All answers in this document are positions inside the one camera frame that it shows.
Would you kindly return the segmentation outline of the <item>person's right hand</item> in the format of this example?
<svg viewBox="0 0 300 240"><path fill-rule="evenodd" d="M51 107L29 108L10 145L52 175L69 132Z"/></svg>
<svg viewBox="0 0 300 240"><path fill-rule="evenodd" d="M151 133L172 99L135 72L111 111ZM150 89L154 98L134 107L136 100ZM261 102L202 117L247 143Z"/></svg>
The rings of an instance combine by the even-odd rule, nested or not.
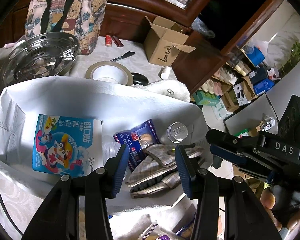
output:
<svg viewBox="0 0 300 240"><path fill-rule="evenodd" d="M261 193L260 202L278 231L294 230L300 225L300 209L290 207L291 196L279 185L267 187Z"/></svg>

